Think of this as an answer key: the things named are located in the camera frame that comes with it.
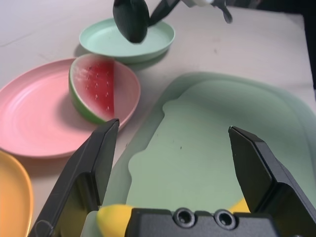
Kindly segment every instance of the pink plate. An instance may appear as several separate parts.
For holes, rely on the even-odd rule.
[[[84,120],[68,95],[74,59],[35,68],[0,90],[0,149],[31,158],[71,155],[96,125]],[[122,129],[140,98],[136,75],[115,62],[115,114]]]

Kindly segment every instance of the screw hole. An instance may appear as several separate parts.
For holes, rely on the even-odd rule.
[[[181,211],[179,213],[179,221],[187,224],[191,221],[191,215],[187,211]]]
[[[237,223],[235,217],[227,210],[218,210],[214,214],[215,222],[225,230],[233,230]]]
[[[225,225],[225,226],[229,226],[229,225],[231,225],[232,224],[232,218],[230,217],[230,215],[228,215],[227,213],[221,213],[220,215],[219,215],[219,220],[220,220],[220,222],[223,224],[223,225]]]
[[[190,228],[195,224],[195,215],[187,208],[179,208],[173,214],[174,222],[181,228]]]

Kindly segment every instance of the green cutting board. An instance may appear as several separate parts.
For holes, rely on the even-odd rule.
[[[316,203],[309,141],[297,115],[277,95],[239,81],[206,81],[167,102],[163,112],[147,148],[129,161],[132,183],[126,203],[229,209],[242,198],[228,136],[231,125],[266,141]]]
[[[213,84],[214,88],[213,86],[204,87],[203,85],[199,87],[199,85],[205,81],[207,84]],[[192,88],[202,89],[201,93],[198,92],[200,95],[196,97],[197,101],[191,100],[190,96],[187,98],[185,96],[186,94],[190,95]],[[316,159],[313,158],[316,155],[316,149],[313,146],[316,139],[316,117],[313,112],[306,104],[284,90],[233,76],[214,73],[186,74],[177,78],[166,89],[113,167],[103,205],[126,203],[132,183],[132,178],[128,170],[130,159],[135,154],[146,150],[164,118],[163,105],[170,100],[178,99],[181,95],[183,95],[184,98],[180,98],[180,100],[188,99],[189,101],[191,100],[191,102],[197,102],[199,106],[206,107],[207,110],[210,110],[208,104],[212,99],[213,114],[216,111],[217,113],[221,111],[223,124],[239,126],[246,130],[249,128],[248,130],[250,132],[265,140],[275,156],[280,159],[293,174],[312,204],[316,206],[315,173],[313,172],[313,169],[316,167]],[[271,113],[257,113],[261,110],[267,110]],[[232,112],[235,120],[229,120],[229,115],[231,115]],[[263,116],[266,121],[270,121],[270,124],[259,123],[259,121],[262,121],[260,116]],[[242,121],[249,124],[249,126],[244,127]],[[269,127],[269,129],[262,129],[262,126]],[[278,134],[279,137],[269,135],[268,131],[272,130],[275,130],[273,134]],[[209,139],[214,139],[214,137],[213,134],[210,134]],[[289,158],[287,158],[286,154],[290,152],[283,154],[287,149],[289,149],[290,152],[295,151]],[[234,185],[236,191],[233,191],[233,193],[236,195],[236,200],[238,200],[240,190],[239,187],[236,186]],[[144,192],[138,195],[139,198],[141,198]],[[152,204],[154,204],[154,200],[146,203],[146,205],[150,206]],[[91,223],[94,222],[95,214],[96,212],[92,212],[88,215],[82,236],[92,236],[92,233],[93,236],[97,237],[95,233],[98,233],[98,231],[94,229],[95,226],[93,227],[93,225],[91,225]]]

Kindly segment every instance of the yellow object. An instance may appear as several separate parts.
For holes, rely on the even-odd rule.
[[[245,198],[243,198],[239,203],[229,209],[231,213],[234,212],[250,212]]]
[[[0,236],[26,237],[33,214],[31,180],[13,156],[0,151]]]
[[[123,204],[101,207],[97,213],[97,223],[103,237],[124,237],[132,209],[132,206]],[[243,198],[229,211],[249,212],[246,200]]]

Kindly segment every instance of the plate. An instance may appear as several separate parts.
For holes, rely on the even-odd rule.
[[[166,52],[175,37],[174,29],[164,22],[148,28],[141,44],[132,44],[119,32],[113,18],[93,24],[83,30],[80,44],[86,50],[113,57],[122,63],[140,63]]]
[[[0,151],[0,236],[26,237],[33,214],[31,180],[20,162]]]
[[[73,107],[68,73],[74,59],[35,68],[0,91],[0,148],[32,158],[70,156],[96,128]],[[115,62],[115,116],[122,129],[140,97],[136,75]]]

